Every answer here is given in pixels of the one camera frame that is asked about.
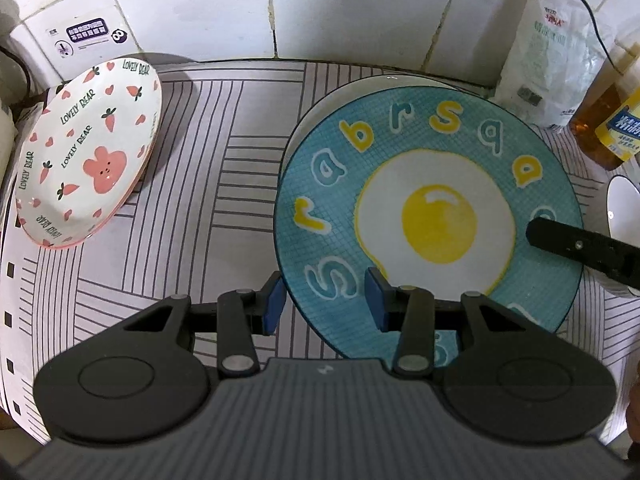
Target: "striped tablecloth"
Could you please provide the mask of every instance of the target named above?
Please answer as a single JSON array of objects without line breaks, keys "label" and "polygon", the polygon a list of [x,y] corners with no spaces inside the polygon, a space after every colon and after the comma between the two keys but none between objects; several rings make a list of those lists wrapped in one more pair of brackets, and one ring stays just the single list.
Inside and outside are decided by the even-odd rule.
[{"label": "striped tablecloth", "polygon": [[[17,224],[15,171],[8,171],[0,226],[0,406],[41,442],[49,436],[32,385],[47,360],[169,294],[215,301],[227,290],[259,288],[277,269],[272,215],[289,134],[338,86],[386,73],[288,61],[190,64],[159,72],[164,115],[148,169],[87,243],[65,251],[34,245]],[[569,174],[584,213],[609,175],[582,157],[567,131],[538,133]],[[639,309],[640,300],[611,297],[585,271],[558,331],[602,360],[616,379],[618,402],[602,433],[605,443],[626,425],[640,356]],[[290,301],[276,335],[254,341],[262,364],[273,356],[339,358]],[[215,334],[198,334],[194,353],[214,365]]]}]

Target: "yellow letter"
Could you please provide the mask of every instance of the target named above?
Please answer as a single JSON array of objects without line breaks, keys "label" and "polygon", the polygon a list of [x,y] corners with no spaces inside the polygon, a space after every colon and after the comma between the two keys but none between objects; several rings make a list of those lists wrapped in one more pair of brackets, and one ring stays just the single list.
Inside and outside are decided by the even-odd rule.
[{"label": "yellow letter", "polygon": [[462,124],[457,114],[463,111],[460,103],[443,101],[436,108],[437,115],[429,117],[429,126],[441,134],[454,134]]},{"label": "yellow letter", "polygon": [[295,215],[293,215],[294,223],[301,229],[306,229],[319,235],[327,235],[331,232],[331,224],[329,222],[315,218],[309,214],[314,210],[314,203],[306,196],[299,196],[294,204]]},{"label": "yellow letter", "polygon": [[342,134],[360,153],[366,152],[373,144],[373,130],[366,122],[356,121],[349,126],[347,121],[340,121],[338,126]]},{"label": "yellow letter", "polygon": [[513,177],[519,188],[527,187],[542,178],[542,164],[533,155],[521,155],[511,165]]}]

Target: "black cable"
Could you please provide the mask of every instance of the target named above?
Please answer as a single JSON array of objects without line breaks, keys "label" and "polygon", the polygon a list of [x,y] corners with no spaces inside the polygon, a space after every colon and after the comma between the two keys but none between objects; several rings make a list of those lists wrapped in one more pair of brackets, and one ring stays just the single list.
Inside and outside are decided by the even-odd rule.
[{"label": "black cable", "polygon": [[27,92],[24,98],[26,99],[31,95],[31,76],[29,75],[29,69],[25,65],[24,61],[21,60],[18,56],[16,56],[13,52],[5,49],[4,46],[0,45],[0,52],[2,52],[9,59],[15,61],[15,63],[22,69],[24,72],[24,78],[27,80]]},{"label": "black cable", "polygon": [[604,46],[604,41],[602,41],[602,38],[600,37],[600,32],[598,31],[598,24],[596,23],[596,17],[593,15],[593,11],[591,10],[590,5],[587,3],[587,0],[580,0],[580,1],[586,7],[587,12],[589,13],[589,16],[591,18],[591,23],[593,23],[593,28],[596,31],[596,37],[598,38],[598,41],[600,42],[600,46],[603,48],[604,53],[607,55],[607,59],[611,63],[611,66],[614,68],[614,70],[616,72],[618,72],[620,75],[622,75],[622,72],[620,72],[620,70],[618,70],[618,67],[616,66],[616,64],[613,63],[613,60],[611,59],[611,56],[609,55],[609,51],[607,50],[607,47]]}]

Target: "pink bunny face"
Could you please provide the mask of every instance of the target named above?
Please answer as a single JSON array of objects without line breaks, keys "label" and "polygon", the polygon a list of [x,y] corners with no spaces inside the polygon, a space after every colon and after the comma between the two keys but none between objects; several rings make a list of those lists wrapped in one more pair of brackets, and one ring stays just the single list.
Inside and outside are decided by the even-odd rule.
[{"label": "pink bunny face", "polygon": [[96,193],[110,191],[127,167],[127,155],[124,152],[109,153],[104,146],[95,149],[95,160],[88,158],[82,165],[84,172],[94,178]]}]

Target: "ribbed gray surface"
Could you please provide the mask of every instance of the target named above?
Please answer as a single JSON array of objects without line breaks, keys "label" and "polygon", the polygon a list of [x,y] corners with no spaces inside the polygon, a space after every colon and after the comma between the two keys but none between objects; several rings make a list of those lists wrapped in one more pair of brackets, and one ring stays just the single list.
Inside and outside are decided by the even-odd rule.
[{"label": "ribbed gray surface", "polygon": [[87,449],[55,440],[24,464],[33,480],[623,479],[595,440],[527,449],[449,415],[425,383],[378,361],[270,360],[225,381],[197,418],[153,442]]}]

